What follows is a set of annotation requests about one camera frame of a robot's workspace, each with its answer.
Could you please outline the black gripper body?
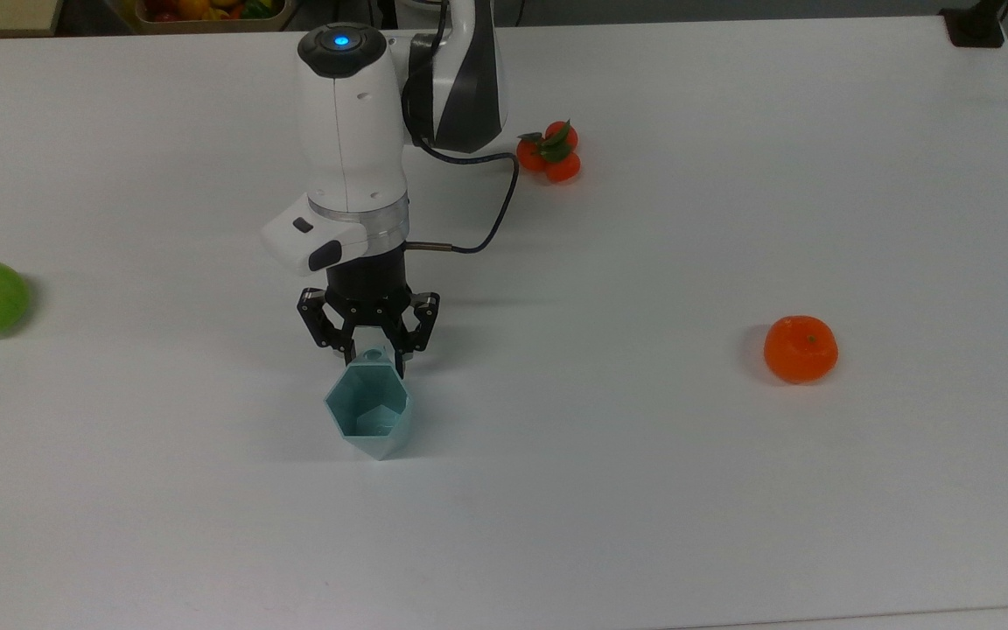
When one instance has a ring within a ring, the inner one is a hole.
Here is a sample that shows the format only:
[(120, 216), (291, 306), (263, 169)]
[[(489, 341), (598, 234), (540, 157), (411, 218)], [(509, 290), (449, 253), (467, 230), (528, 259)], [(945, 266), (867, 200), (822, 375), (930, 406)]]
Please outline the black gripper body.
[(361, 256), (325, 271), (325, 303), (343, 319), (343, 330), (361, 326), (405, 332), (403, 313), (410, 306), (405, 247), (387, 254)]

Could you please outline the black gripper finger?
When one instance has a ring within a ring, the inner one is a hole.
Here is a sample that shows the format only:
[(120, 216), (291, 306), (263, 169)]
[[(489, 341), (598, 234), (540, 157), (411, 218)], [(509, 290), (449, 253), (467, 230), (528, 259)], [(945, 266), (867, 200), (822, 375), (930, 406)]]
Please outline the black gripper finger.
[(395, 351), (395, 367), (400, 378), (407, 374), (407, 362), (415, 354), (425, 351), (440, 310), (437, 292), (405, 291), (389, 310), (393, 332), (388, 336)]
[(345, 316), (339, 306), (339, 302), (329, 303), (327, 291), (319, 288), (304, 288), (297, 298), (297, 314), (303, 320), (316, 346), (335, 351), (348, 366), (357, 356), (354, 338), (356, 322), (352, 312)]

